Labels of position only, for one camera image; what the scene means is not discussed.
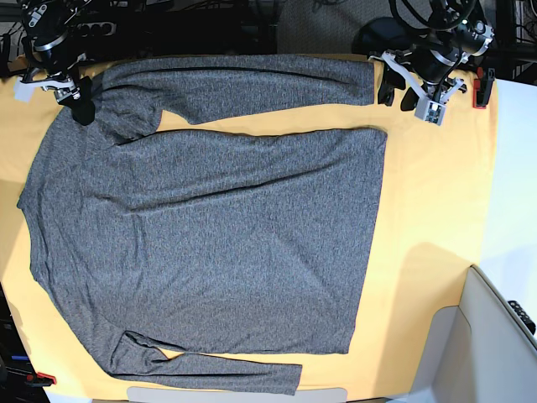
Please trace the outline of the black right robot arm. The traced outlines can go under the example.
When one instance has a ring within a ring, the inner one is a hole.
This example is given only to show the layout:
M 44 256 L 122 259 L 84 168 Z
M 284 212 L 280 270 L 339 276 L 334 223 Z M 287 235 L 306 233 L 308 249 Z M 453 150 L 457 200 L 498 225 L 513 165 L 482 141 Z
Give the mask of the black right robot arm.
M 87 60 L 77 44 L 74 20 L 88 1 L 22 1 L 22 39 L 29 67 L 16 81 L 15 98 L 27 102 L 37 88 L 52 91 L 56 102 L 71 110 L 83 126 L 95 119 L 91 79 L 82 78 L 79 64 Z

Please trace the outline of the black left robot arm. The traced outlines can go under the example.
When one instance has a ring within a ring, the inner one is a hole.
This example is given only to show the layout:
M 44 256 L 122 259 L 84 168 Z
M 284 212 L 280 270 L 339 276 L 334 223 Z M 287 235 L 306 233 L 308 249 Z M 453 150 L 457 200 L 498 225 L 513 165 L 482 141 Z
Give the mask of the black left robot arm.
M 421 26 L 405 21 L 398 3 L 391 1 L 392 16 L 383 18 L 378 29 L 380 57 L 409 85 L 401 108 L 432 121 L 444 112 L 453 93 L 466 90 L 463 80 L 451 79 L 450 74 L 487 51 L 494 39 L 493 27 L 478 1 L 430 1 L 428 17 L 411 2 L 402 4 Z

